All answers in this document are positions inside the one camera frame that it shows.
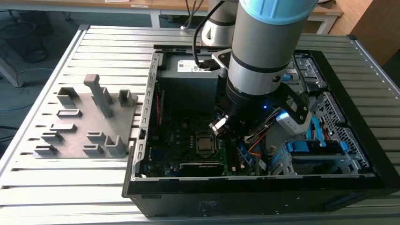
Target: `cable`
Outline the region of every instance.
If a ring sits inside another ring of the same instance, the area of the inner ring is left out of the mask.
[[[196,0],[193,1],[192,14],[189,15],[189,22],[188,22],[188,25],[185,27],[189,27],[189,25],[192,23],[192,18],[193,18],[193,14],[194,14],[194,7],[196,7]]]
[[[20,90],[24,90],[25,89],[25,87],[21,87],[20,86],[20,77],[18,77],[18,75],[20,74],[22,74],[22,73],[25,73],[25,72],[28,72],[28,71],[32,71],[32,70],[48,70],[48,71],[54,71],[53,69],[50,69],[50,68],[30,68],[30,69],[25,69],[25,70],[22,70],[22,71],[20,71],[20,72],[17,72],[16,71],[16,68],[5,61],[5,63],[12,67],[12,69],[13,69],[13,71],[14,71],[14,73],[16,73],[16,76],[17,76],[17,88],[20,89]]]
[[[268,131],[261,135],[261,137],[257,139],[257,141],[253,143],[253,145],[250,146],[250,148],[249,148],[249,151],[248,151],[248,153],[252,155],[252,154],[257,154],[257,153],[253,153],[253,152],[250,152],[252,151],[252,149],[256,147],[256,145],[258,144],[258,142],[262,140],[262,138],[265,137],[265,135],[266,135],[266,133],[268,133]]]
[[[189,13],[189,5],[186,4],[186,9],[188,9],[189,17],[188,17],[185,23],[182,24],[182,26],[180,27],[180,29],[185,30],[186,28],[190,27],[192,18],[193,18],[193,16],[194,16],[196,12],[198,11],[198,9],[200,9],[202,3],[204,3],[204,0],[201,0],[201,2],[200,2],[200,4],[198,4],[198,6],[197,6],[194,12],[192,12],[192,14]]]
[[[32,69],[25,69],[25,70],[20,71],[18,74],[25,73],[25,72],[32,71],[32,70],[48,70],[50,72],[54,71],[50,68],[32,68]]]
[[[13,111],[13,110],[20,110],[20,109],[28,108],[28,107],[29,107],[29,106],[32,106],[32,105],[33,105],[33,103],[32,103],[32,104],[29,104],[29,105],[25,105],[25,106],[17,107],[17,108],[0,109],[0,111]]]
[[[302,77],[302,74],[301,74],[301,71],[300,71],[300,68],[298,68],[298,64],[297,64],[297,61],[296,61],[294,54],[292,56],[292,61],[293,61],[293,66],[294,66],[296,72],[298,74],[298,78],[301,80],[301,85],[302,85],[304,92],[308,92],[305,80],[304,80],[304,77]]]
[[[6,138],[10,138],[10,137],[13,137],[13,136],[14,136],[14,135],[9,135],[9,136],[5,136],[5,137],[1,137],[0,140],[6,139]]]
[[[217,5],[213,7],[213,9],[210,10],[210,12],[206,14],[204,20],[201,21],[201,23],[198,24],[198,27],[196,28],[194,31],[194,36],[193,36],[193,43],[192,43],[192,51],[193,51],[193,58],[194,58],[194,63],[198,66],[198,68],[201,69],[209,69],[209,67],[204,64],[198,62],[198,57],[197,57],[197,52],[196,52],[196,39],[197,39],[197,35],[200,32],[200,29],[202,28],[205,22],[208,21],[208,19],[210,18],[212,14],[214,13],[214,11],[217,11],[217,9],[220,8],[220,6],[224,4],[224,1],[220,1],[217,3]]]
[[[9,139],[1,140],[0,143],[8,142],[8,141],[10,141],[12,139],[13,139],[13,137],[9,138]]]
[[[188,14],[190,15],[190,10],[189,10],[188,0],[185,0],[185,2],[186,2],[186,10],[188,10]]]

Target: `white label sticker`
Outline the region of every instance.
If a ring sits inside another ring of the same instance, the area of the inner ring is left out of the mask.
[[[294,69],[286,69],[286,73],[288,73],[288,74],[296,74],[297,72],[296,72]]]
[[[262,170],[266,170],[266,164],[264,163],[264,161],[261,159],[260,159],[258,165],[262,168]]]
[[[130,7],[134,7],[134,8],[148,8],[149,6],[145,6],[145,5],[130,5]]]
[[[180,60],[177,62],[177,72],[182,72],[182,73],[209,73],[209,71],[200,69],[194,63],[194,60]]]

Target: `light blue cap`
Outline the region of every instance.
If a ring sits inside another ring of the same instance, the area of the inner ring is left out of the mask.
[[[313,11],[318,0],[240,0],[246,13],[262,23],[285,25],[300,21]]]

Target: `slotted aluminum surface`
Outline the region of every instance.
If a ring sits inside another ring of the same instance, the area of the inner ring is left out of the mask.
[[[121,195],[126,158],[34,159],[32,149],[46,130],[41,115],[57,103],[60,87],[89,92],[85,74],[98,74],[109,91],[129,89],[144,100],[153,44],[189,45],[193,32],[178,29],[90,26],[72,40],[57,68],[0,161],[1,224],[118,224],[118,223],[261,223],[308,220],[340,223],[398,224],[400,193],[324,214],[148,219]],[[336,71],[353,102],[400,171],[400,101],[396,88],[345,36],[302,35],[298,49],[320,50]],[[137,136],[141,107],[132,122]]]

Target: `gray fixture block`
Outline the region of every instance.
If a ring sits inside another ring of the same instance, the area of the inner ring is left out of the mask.
[[[60,118],[81,117],[81,111],[78,109],[61,109],[57,112]]]
[[[120,90],[118,92],[120,106],[136,105],[137,95],[132,94],[129,90]]]
[[[102,91],[102,94],[104,94],[104,96],[105,96],[105,98],[106,98],[106,102],[108,102],[108,104],[110,105],[110,104],[112,104],[112,98],[110,98],[110,94],[109,94],[109,92],[108,92],[106,87],[101,87],[101,91]]]
[[[70,124],[52,124],[49,127],[50,131],[76,131],[76,125],[73,123]]]
[[[86,138],[92,143],[102,143],[105,141],[105,134],[102,132],[89,131]]]
[[[60,142],[62,140],[62,136],[57,131],[44,132],[40,137],[45,142]]]
[[[57,149],[50,144],[37,145],[36,148],[33,149],[33,151],[38,155],[56,155],[57,154]]]
[[[110,137],[106,136],[104,147],[108,149],[112,155],[120,155],[121,153],[126,152],[126,145],[122,142],[120,136],[117,136],[116,142],[113,142]]]
[[[92,91],[94,102],[102,112],[104,117],[109,118],[112,117],[112,109],[108,103],[108,97],[102,93],[98,80],[100,80],[100,76],[97,74],[86,74],[82,83],[89,87]]]
[[[73,87],[62,87],[57,93],[57,99],[62,105],[74,105],[73,98],[78,98],[78,95]]]
[[[85,152],[88,156],[97,156],[104,153],[104,150],[98,144],[86,144],[82,146],[81,150]]]

